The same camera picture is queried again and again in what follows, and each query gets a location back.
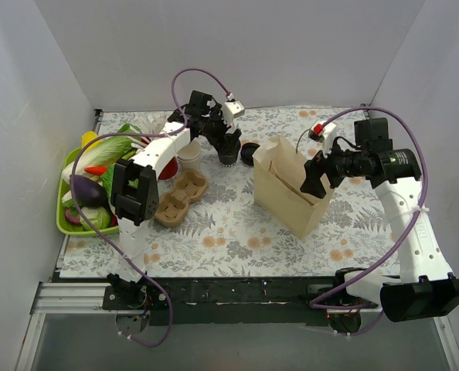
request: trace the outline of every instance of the white paper cup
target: white paper cup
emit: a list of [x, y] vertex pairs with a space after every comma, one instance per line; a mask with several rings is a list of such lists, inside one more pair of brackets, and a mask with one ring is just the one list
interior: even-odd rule
[[183, 170], [194, 169], [200, 171], [200, 143], [191, 141], [176, 154]]
[[182, 158], [178, 158], [178, 161], [183, 170], [193, 169], [193, 170], [196, 170], [197, 172], [200, 172], [200, 162], [202, 161], [202, 157], [200, 156], [200, 154], [198, 157], [192, 160], [189, 160], [189, 161], [186, 161]]

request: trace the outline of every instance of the paper bag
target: paper bag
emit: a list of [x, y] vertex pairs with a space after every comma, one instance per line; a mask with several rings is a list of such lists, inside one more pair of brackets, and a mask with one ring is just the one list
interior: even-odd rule
[[307, 159], [280, 135], [263, 143], [253, 154], [253, 197], [298, 238], [303, 239], [325, 214], [333, 190], [321, 179], [327, 195], [318, 199], [300, 192]]

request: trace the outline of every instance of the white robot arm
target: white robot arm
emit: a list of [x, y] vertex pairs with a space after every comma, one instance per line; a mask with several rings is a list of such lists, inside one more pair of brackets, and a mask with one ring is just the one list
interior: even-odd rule
[[[155, 139], [130, 160], [119, 161], [115, 165], [111, 202], [118, 217], [120, 245], [126, 257], [142, 271], [145, 271], [144, 237], [148, 233], [145, 224], [158, 208], [157, 180], [163, 168], [180, 149], [199, 135], [205, 136], [214, 146], [219, 159], [226, 159], [228, 151], [240, 149], [238, 138], [241, 131], [236, 129], [229, 134], [228, 130], [233, 127], [233, 119], [244, 114], [244, 106], [238, 101], [230, 100], [211, 107], [212, 101], [212, 96], [193, 91], [189, 103], [184, 106], [185, 113], [189, 116], [187, 128], [176, 135]], [[175, 111], [161, 134], [181, 128], [182, 121], [181, 113]], [[136, 189], [129, 186], [133, 179], [139, 181]], [[120, 259], [113, 273], [128, 282], [137, 282], [141, 278], [125, 259]]]
[[[418, 206], [422, 192], [420, 169], [408, 149], [393, 150], [385, 118], [356, 121], [357, 151], [343, 151], [338, 146], [336, 126], [322, 127], [317, 122], [310, 137], [322, 143], [322, 151], [305, 164], [307, 178], [301, 188], [313, 196], [323, 197], [319, 181], [328, 176], [332, 188], [344, 177], [365, 176], [382, 203], [393, 236], [399, 238], [418, 211], [414, 228], [398, 249], [399, 279], [370, 273], [351, 283], [348, 295], [382, 305], [393, 322], [447, 315], [459, 305], [459, 279], [444, 259], [430, 225], [428, 209]], [[340, 276], [351, 281], [363, 269], [347, 268]]]

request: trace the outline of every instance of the eggplant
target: eggplant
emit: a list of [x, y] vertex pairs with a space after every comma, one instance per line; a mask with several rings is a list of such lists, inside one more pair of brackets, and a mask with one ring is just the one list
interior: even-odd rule
[[97, 184], [94, 180], [83, 175], [74, 175], [70, 180], [77, 199], [85, 207], [100, 207], [107, 205], [106, 189]]

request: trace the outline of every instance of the red light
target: red light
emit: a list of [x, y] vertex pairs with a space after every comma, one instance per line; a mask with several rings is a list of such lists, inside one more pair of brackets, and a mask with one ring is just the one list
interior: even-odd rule
[[320, 133], [322, 133], [322, 130], [323, 130], [323, 127], [321, 124], [317, 124], [314, 126], [314, 128], [312, 129], [312, 131], [314, 132], [314, 134], [316, 135], [319, 135]]

